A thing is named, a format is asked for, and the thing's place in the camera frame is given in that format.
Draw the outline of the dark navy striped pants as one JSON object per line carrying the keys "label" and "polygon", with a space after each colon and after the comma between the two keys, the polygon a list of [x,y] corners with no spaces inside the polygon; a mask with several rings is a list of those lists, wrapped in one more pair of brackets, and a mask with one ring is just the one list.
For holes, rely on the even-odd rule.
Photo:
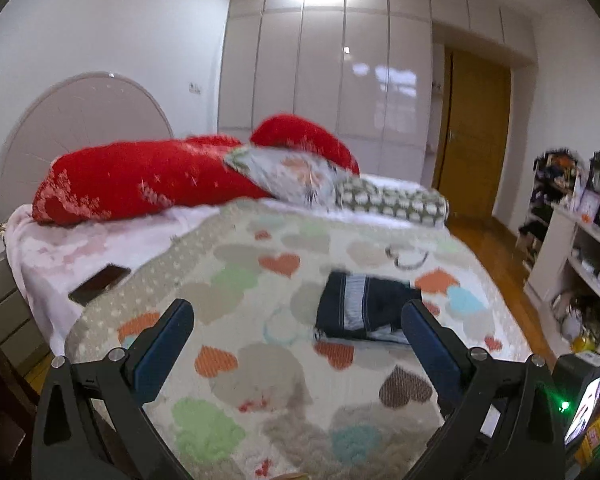
{"label": "dark navy striped pants", "polygon": [[409,282],[332,271],[318,303],[315,329],[320,336],[406,344],[401,327],[403,307],[422,300]]}

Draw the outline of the grey bedside drawer cabinet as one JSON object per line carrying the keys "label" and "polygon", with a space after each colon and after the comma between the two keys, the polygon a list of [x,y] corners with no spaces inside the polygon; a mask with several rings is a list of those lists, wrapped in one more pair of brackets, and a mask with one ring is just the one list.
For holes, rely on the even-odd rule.
{"label": "grey bedside drawer cabinet", "polygon": [[50,349],[17,288],[0,240],[0,347],[21,375],[27,375]]}

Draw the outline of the dark smartphone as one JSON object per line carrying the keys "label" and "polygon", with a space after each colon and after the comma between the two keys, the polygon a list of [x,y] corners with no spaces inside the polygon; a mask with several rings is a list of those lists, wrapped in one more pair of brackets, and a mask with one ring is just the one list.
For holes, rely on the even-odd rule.
{"label": "dark smartphone", "polygon": [[122,280],[124,280],[131,270],[125,266],[117,266],[116,264],[107,264],[90,278],[88,278],[82,284],[68,295],[68,297],[80,304],[86,306],[91,301],[99,296],[102,296],[107,290],[113,288]]}

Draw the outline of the heart pattern quilted bedspread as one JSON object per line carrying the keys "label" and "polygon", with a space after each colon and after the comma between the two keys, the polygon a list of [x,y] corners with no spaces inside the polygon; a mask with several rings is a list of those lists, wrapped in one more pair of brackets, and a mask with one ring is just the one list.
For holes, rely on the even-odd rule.
{"label": "heart pattern quilted bedspread", "polygon": [[441,426],[413,351],[317,333],[329,274],[416,287],[469,347],[522,361],[524,334],[488,272],[442,230],[372,226],[240,200],[91,302],[66,340],[96,361],[174,299],[195,327],[145,412],[197,479],[401,479]]}

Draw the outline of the pink white bed sheet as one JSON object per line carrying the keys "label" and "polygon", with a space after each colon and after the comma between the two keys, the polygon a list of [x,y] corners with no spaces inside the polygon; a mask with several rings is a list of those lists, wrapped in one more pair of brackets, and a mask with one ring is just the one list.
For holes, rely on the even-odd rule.
{"label": "pink white bed sheet", "polygon": [[218,213],[208,205],[171,207],[130,220],[66,228],[36,223],[30,205],[15,210],[6,226],[7,260],[53,354],[66,353],[66,339],[82,315],[83,307],[69,298],[70,292],[108,264],[136,272]]}

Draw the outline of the white shelf unit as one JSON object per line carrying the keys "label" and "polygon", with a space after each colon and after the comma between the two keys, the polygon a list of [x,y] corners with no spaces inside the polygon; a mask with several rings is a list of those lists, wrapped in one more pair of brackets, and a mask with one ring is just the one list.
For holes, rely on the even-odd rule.
{"label": "white shelf unit", "polygon": [[592,159],[554,148],[533,163],[517,245],[529,271],[524,292],[555,356],[600,352],[600,184]]}

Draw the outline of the olive white dotted bolster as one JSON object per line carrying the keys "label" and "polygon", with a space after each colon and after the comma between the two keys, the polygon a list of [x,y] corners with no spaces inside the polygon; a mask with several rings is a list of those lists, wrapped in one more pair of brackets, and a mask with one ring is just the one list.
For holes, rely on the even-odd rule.
{"label": "olive white dotted bolster", "polygon": [[349,178],[337,184],[335,204],[340,209],[379,214],[422,226],[441,228],[449,218],[448,200],[435,190],[406,190]]}

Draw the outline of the large red pillow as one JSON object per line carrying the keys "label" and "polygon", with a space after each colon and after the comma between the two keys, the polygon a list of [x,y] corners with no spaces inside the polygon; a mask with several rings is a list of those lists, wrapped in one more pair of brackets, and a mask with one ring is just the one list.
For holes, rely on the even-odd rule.
{"label": "large red pillow", "polygon": [[231,136],[116,142],[56,159],[38,186],[32,218],[72,226],[158,214],[174,206],[222,205],[267,198],[224,157],[242,142]]}

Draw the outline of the wooden door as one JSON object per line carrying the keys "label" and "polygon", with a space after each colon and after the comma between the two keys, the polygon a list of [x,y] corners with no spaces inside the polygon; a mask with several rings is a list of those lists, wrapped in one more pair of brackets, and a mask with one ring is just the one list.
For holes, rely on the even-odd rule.
{"label": "wooden door", "polygon": [[432,184],[452,218],[492,217],[509,127],[510,69],[446,47],[442,118]]}

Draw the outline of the round pink headboard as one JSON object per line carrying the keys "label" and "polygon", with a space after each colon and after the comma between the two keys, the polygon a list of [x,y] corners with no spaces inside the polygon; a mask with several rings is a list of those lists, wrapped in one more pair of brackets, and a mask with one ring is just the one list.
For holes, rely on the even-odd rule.
{"label": "round pink headboard", "polygon": [[21,116],[0,154],[0,221],[31,203],[50,164],[81,148],[166,140],[166,114],[140,84],[114,73],[85,73],[50,87]]}

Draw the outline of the grey floral pillow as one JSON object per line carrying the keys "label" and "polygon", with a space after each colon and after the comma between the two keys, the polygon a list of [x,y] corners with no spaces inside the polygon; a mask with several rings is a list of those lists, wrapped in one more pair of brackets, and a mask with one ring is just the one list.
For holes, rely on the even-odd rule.
{"label": "grey floral pillow", "polygon": [[306,208],[335,206],[338,185],[353,176],[320,155],[289,148],[245,145],[230,151],[224,162],[278,200]]}

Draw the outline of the small red pillow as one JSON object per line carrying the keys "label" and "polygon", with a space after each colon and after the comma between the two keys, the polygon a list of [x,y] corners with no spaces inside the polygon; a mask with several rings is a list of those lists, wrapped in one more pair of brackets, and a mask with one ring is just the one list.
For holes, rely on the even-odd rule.
{"label": "small red pillow", "polygon": [[315,122],[297,115],[278,114],[266,118],[253,131],[250,143],[320,155],[352,174],[360,173],[358,161],[336,136]]}

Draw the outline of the glossy white wardrobe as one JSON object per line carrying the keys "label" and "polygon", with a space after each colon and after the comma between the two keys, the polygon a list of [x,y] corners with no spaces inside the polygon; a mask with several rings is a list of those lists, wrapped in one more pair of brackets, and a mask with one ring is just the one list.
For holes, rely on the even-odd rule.
{"label": "glossy white wardrobe", "polygon": [[371,174],[422,182],[444,44],[535,60],[530,20],[495,0],[230,0],[219,127],[292,113],[335,133]]}

